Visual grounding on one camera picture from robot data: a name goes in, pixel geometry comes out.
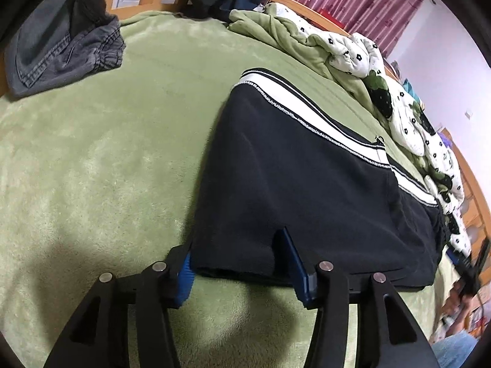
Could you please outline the black pants white stripe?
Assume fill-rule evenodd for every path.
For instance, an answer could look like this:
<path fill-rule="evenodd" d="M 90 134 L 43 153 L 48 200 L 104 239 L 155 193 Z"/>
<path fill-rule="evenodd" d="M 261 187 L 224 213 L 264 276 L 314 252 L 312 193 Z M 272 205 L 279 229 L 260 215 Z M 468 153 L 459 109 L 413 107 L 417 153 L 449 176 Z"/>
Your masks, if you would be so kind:
<path fill-rule="evenodd" d="M 273 71 L 251 68 L 232 88 L 201 176 L 191 267 L 204 276 L 284 285 L 274 236 L 352 278 L 384 273 L 431 285 L 449 233 L 439 203 L 382 138 L 329 117 Z"/>

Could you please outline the purple object on bed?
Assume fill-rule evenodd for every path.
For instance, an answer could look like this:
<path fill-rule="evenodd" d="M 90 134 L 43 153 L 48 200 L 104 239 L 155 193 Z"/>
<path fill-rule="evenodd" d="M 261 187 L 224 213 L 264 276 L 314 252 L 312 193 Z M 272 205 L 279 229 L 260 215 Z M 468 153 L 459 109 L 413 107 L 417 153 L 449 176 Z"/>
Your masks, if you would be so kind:
<path fill-rule="evenodd" d="M 444 145 L 445 145 L 447 148 L 449 148 L 449 149 L 452 149 L 452 148 L 453 148 L 453 145 L 454 145 L 454 144 L 453 144 L 453 142 L 452 142 L 452 139 L 451 139 L 451 138 L 449 138 L 449 136 L 446 136 L 446 134 L 445 134 L 445 133 L 443 133 L 443 131 L 441 131 L 441 132 L 439 133 L 439 136 L 440 136 L 441 140 L 443 141 L 443 144 L 444 144 Z"/>

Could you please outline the white floral quilt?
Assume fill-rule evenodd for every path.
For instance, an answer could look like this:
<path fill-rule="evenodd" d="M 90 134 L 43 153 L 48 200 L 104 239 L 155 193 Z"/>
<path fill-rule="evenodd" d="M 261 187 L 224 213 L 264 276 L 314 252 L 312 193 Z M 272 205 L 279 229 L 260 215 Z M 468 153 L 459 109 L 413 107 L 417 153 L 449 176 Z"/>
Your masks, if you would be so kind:
<path fill-rule="evenodd" d="M 388 122 L 393 140 L 422 165 L 424 182 L 449 220 L 451 246 L 469 258 L 471 243 L 460 213 L 464 185 L 458 160 L 429 123 L 421 104 L 385 74 L 375 42 L 359 33 L 344 36 L 320 30 L 278 2 L 268 3 L 265 13 L 295 25 L 293 34 L 306 42 L 320 41 L 331 67 L 364 83 L 375 110 Z"/>

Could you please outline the teal pillow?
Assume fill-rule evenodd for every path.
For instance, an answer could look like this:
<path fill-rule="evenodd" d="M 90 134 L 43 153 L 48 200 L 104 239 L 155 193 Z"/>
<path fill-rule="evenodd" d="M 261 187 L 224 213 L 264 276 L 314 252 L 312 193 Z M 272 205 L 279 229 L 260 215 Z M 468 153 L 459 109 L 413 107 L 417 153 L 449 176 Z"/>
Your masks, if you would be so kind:
<path fill-rule="evenodd" d="M 410 83 L 409 79 L 406 78 L 402 84 L 402 87 L 405 89 L 406 92 L 408 92 L 412 97 L 413 99 L 420 103 L 421 102 L 421 99 L 419 98 L 419 96 L 417 95 L 415 89 L 413 88 L 412 84 Z"/>

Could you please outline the grey denim pants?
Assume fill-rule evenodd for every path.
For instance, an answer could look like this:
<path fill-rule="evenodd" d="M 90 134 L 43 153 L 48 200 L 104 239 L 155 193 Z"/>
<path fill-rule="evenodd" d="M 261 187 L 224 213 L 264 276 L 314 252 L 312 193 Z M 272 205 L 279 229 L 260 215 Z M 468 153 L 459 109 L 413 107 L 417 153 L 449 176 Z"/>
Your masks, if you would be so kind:
<path fill-rule="evenodd" d="M 120 27 L 105 0 L 43 0 L 5 49 L 8 90 L 23 98 L 119 68 Z"/>

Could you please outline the wooden bed frame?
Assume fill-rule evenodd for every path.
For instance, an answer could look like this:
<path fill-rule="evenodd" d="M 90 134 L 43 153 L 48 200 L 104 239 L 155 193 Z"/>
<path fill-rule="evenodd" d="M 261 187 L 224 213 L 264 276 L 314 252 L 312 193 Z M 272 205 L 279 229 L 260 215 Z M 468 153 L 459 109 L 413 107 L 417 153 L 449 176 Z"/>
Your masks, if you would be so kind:
<path fill-rule="evenodd" d="M 31 11 L 36 8 L 42 0 L 1 0 L 1 44 L 4 45 L 7 39 L 12 36 L 17 28 L 28 17 Z M 172 3 L 162 3 L 160 0 L 139 0 L 134 6 L 125 8 L 112 8 L 112 0 L 106 0 L 106 7 L 110 13 L 117 15 L 120 19 L 133 17 L 139 13 L 148 11 L 168 11 L 177 12 L 184 7 L 188 0 L 174 0 Z M 268 0 L 279 2 L 286 7 L 294 10 L 297 14 L 306 17 L 313 23 L 337 33 L 344 30 L 327 17 L 322 16 L 316 10 L 305 6 L 297 0 Z M 486 60 L 490 59 L 490 4 L 484 0 L 441 0 L 450 11 L 455 14 L 459 21 L 464 25 L 470 36 L 477 43 L 477 46 Z M 466 160 L 462 161 L 462 173 L 464 183 L 468 185 L 466 196 L 470 199 L 470 205 L 475 207 L 478 213 L 470 224 L 481 223 L 482 233 L 490 235 L 490 210 L 484 193 L 481 190 L 478 180 L 469 167 Z"/>

